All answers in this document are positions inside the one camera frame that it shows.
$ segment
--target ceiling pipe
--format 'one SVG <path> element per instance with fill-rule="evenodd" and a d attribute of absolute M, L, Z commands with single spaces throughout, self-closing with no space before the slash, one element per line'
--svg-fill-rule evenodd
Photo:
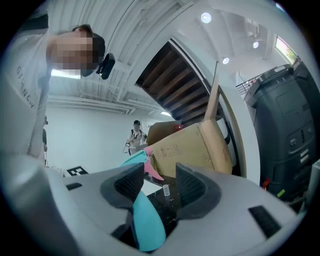
<path fill-rule="evenodd" d="M 132 115 L 132 113 L 135 112 L 135 111 L 136 111 L 136 108 L 134 107 L 134 108 L 131 110 L 131 112 L 129 113 L 129 115 Z"/>
<path fill-rule="evenodd" d="M 124 73 L 129 73 L 131 66 L 127 65 L 127 64 L 124 64 L 123 62 L 117 60 L 115 62 L 115 64 L 114 64 L 113 68 L 115 70 L 119 70 L 119 71 L 124 72 Z"/>
<path fill-rule="evenodd" d="M 89 83 L 94 83 L 94 84 L 98 84 L 98 85 L 102 85 L 105 87 L 113 87 L 113 88 L 117 88 L 117 85 L 112 85 L 110 83 L 107 83 L 106 80 L 96 80 L 96 79 L 92 79 L 92 78 L 84 78 L 83 81 L 85 82 L 89 82 Z"/>
<path fill-rule="evenodd" d="M 141 101 L 134 100 L 134 99 L 128 99 L 127 101 L 128 102 L 132 102 L 132 103 L 138 103 L 138 104 L 141 104 L 141 105 L 145 105 L 145 106 L 147 106 L 149 108 L 156 108 L 157 107 L 156 105 L 145 103 L 145 102 L 141 102 Z"/>
<path fill-rule="evenodd" d="M 156 109 L 156 108 L 151 108 L 151 107 L 148 107 L 148 106 L 143 106 L 143 105 L 139 105 L 138 103 L 131 103 L 131 102 L 128 102 L 128 101 L 118 101 L 119 103 L 122 103 L 122 104 L 126 104 L 126 105 L 132 105 L 132 106 L 135 106 L 135 107 L 139 107 L 140 109 L 143 109 L 143 110 L 149 110 L 149 111 L 158 111 L 159 109 Z"/>
<path fill-rule="evenodd" d="M 95 103 L 90 103 L 90 102 L 77 102 L 77 101 L 50 101 L 49 103 L 51 104 L 60 104 L 61 106 L 70 106 L 70 105 L 73 105 L 73 106 L 78 106 L 78 107 L 96 107 L 96 108 L 100 108 L 100 109 L 105 109 L 105 110 L 110 110 L 110 109 L 113 109 L 113 110 L 119 110 L 119 112 L 121 111 L 121 113 L 128 113 L 131 109 L 122 109 L 122 108 L 117 108 L 117 107 L 114 107 L 114 106 L 105 106 L 105 105 L 101 105 L 101 104 L 95 104 Z"/>
<path fill-rule="evenodd" d="M 132 107 L 130 106 L 124 106 L 122 104 L 112 103 L 112 102 L 106 102 L 101 100 L 95 100 L 95 99 L 88 99 L 88 98 L 79 98 L 79 97 L 70 97 L 70 96 L 49 96 L 48 97 L 49 102 L 54 101 L 60 101 L 60 102 L 86 102 L 86 103 L 94 103 L 98 105 L 104 105 L 108 107 L 115 107 L 117 109 L 132 110 Z"/>
<path fill-rule="evenodd" d="M 124 91 L 124 86 L 123 85 L 120 85 L 120 91 L 119 91 L 119 94 L 118 94 L 118 97 L 116 98 L 116 101 L 119 102 L 120 101 L 120 98 L 121 98 L 121 95 L 122 95 L 122 92 Z"/>
<path fill-rule="evenodd" d="M 55 105 L 55 104 L 49 104 L 49 106 L 54 107 L 54 108 L 61 108 L 61 105 Z M 100 111 L 108 111 L 108 112 L 113 112 L 113 113 L 118 113 L 118 114 L 123 114 L 121 111 L 116 111 L 112 109 L 106 109 L 106 108 L 100 108 L 100 107 L 93 107 L 93 106 L 77 106 L 77 105 L 64 105 L 64 108 L 83 108 L 83 109 L 88 109 L 88 110 L 100 110 Z"/>
<path fill-rule="evenodd" d="M 109 101 L 108 98 L 100 97 L 100 96 L 98 96 L 98 95 L 93 95 L 93 94 L 89 94 L 89 93 L 85 93 L 85 92 L 80 88 L 80 86 L 77 86 L 77 87 L 78 87 L 79 92 L 80 92 L 82 95 L 91 96 L 91 97 L 97 97 L 97 98 L 99 98 L 99 99 L 103 99 L 103 100 L 105 100 L 105 101 Z"/>

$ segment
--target cardboard box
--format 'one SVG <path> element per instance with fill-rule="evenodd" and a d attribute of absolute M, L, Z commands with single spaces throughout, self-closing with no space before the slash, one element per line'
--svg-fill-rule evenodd
<path fill-rule="evenodd" d="M 154 165 L 160 175 L 176 177 L 176 163 L 232 173 L 232 160 L 224 136 L 216 121 L 220 89 L 215 77 L 204 121 L 195 123 L 157 142 L 153 140 Z M 152 134 L 161 134 L 157 126 Z"/>
<path fill-rule="evenodd" d="M 165 137 L 173 134 L 175 130 L 175 125 L 181 125 L 181 120 L 178 121 L 168 121 L 168 122 L 156 122 L 151 125 L 146 142 L 148 146 L 164 139 Z"/>

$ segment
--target black rubber pad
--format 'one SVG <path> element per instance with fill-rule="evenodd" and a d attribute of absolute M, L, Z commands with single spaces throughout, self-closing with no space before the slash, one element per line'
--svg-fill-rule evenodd
<path fill-rule="evenodd" d="M 248 210 L 265 234 L 266 238 L 272 237 L 281 229 L 281 226 L 278 224 L 278 222 L 262 205 L 249 208 Z"/>
<path fill-rule="evenodd" d="M 210 178 L 181 163 L 177 163 L 175 169 L 181 201 L 181 208 L 177 212 L 178 218 L 184 220 L 203 218 L 219 203 L 220 187 Z"/>
<path fill-rule="evenodd" d="M 78 182 L 71 183 L 71 184 L 68 184 L 68 185 L 65 185 L 65 186 L 69 191 L 82 187 L 82 185 L 80 183 L 78 183 Z"/>
<path fill-rule="evenodd" d="M 127 170 L 105 180 L 100 187 L 102 197 L 116 208 L 132 210 L 143 184 L 144 163 L 137 163 Z"/>

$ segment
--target teal plastic piece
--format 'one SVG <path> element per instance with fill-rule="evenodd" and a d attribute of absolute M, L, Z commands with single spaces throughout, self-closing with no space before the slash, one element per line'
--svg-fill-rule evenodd
<path fill-rule="evenodd" d="M 138 163 L 146 163 L 148 161 L 147 153 L 144 150 L 140 150 L 137 153 L 133 154 L 128 160 L 120 165 L 127 166 L 131 164 L 138 164 Z"/>
<path fill-rule="evenodd" d="M 141 252 L 158 249 L 166 241 L 161 218 L 142 191 L 133 204 L 133 224 Z"/>

